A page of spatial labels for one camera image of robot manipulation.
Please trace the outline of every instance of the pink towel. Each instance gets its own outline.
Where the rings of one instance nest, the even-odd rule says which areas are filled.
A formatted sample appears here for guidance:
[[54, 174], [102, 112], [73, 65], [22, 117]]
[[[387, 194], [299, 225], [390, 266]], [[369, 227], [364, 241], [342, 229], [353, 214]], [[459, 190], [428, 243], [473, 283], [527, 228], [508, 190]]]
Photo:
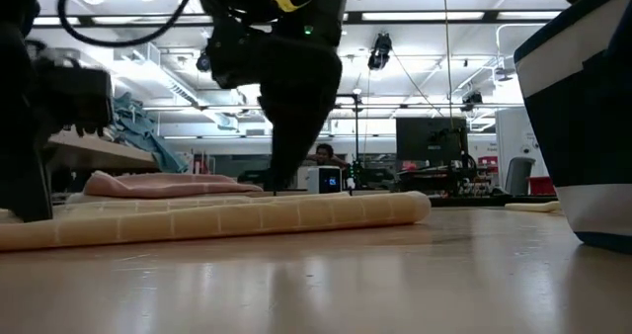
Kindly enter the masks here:
[[86, 196], [170, 199], [207, 194], [262, 192], [255, 185], [240, 185], [220, 175], [144, 174], [113, 177], [97, 171], [83, 190]]

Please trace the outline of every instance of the blue cloth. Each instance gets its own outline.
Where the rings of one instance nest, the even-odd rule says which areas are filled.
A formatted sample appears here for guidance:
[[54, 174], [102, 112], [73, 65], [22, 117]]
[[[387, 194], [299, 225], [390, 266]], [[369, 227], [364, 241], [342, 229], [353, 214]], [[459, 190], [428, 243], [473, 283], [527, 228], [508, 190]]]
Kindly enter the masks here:
[[189, 165], [172, 152], [165, 139], [154, 133], [154, 122], [142, 109], [142, 104], [131, 99], [130, 93], [114, 99], [115, 140], [127, 142], [141, 150], [151, 152], [162, 172], [181, 173]]

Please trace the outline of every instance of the computer monitor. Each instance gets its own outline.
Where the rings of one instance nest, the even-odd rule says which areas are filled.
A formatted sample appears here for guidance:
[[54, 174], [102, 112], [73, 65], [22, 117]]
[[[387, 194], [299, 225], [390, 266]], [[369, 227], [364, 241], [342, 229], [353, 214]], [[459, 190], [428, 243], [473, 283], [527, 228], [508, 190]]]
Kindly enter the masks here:
[[450, 165], [467, 150], [467, 123], [463, 118], [398, 118], [397, 159]]

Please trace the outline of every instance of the black cable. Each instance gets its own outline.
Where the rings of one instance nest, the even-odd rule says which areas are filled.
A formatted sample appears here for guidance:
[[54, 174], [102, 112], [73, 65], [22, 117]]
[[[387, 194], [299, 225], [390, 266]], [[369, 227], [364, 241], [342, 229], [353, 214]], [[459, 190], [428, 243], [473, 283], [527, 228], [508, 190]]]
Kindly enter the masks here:
[[[130, 41], [125, 41], [125, 42], [101, 41], [101, 40], [87, 37], [79, 33], [75, 28], [72, 27], [72, 25], [68, 21], [68, 13], [66, 12], [66, 5], [68, 3], [68, 0], [57, 0], [57, 15], [59, 16], [59, 23], [61, 24], [61, 28], [63, 28], [63, 30], [65, 30], [66, 33], [68, 33], [72, 38], [76, 39], [79, 42], [84, 42], [84, 43], [94, 45], [94, 46], [110, 47], [110, 48], [130, 47], [130, 46], [135, 46], [135, 45], [139, 45], [139, 44], [143, 44], [147, 42], [152, 42], [160, 38], [161, 36], [163, 36], [165, 33], [167, 33], [167, 31], [169, 31], [171, 28], [174, 27], [178, 19], [180, 19], [180, 16], [182, 15], [183, 11], [187, 7], [187, 4], [189, 4], [189, 1], [190, 0], [182, 0], [178, 8], [174, 11], [173, 15], [169, 18], [169, 20], [165, 23], [165, 25], [163, 25], [157, 31], [145, 37], [133, 39]], [[225, 19], [230, 19], [228, 10], [225, 7], [223, 7], [221, 4], [219, 4], [216, 0], [204, 0], [204, 1], [209, 6], [211, 6], [211, 9], [212, 9], [211, 15], [212, 15], [213, 21], [218, 22]]]

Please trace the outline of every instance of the blue and white bag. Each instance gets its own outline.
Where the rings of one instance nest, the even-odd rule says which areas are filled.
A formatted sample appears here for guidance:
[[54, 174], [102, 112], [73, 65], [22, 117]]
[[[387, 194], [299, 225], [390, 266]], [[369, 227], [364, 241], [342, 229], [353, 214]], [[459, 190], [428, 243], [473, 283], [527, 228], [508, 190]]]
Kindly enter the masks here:
[[514, 60], [571, 228], [632, 253], [632, 0], [579, 1]]

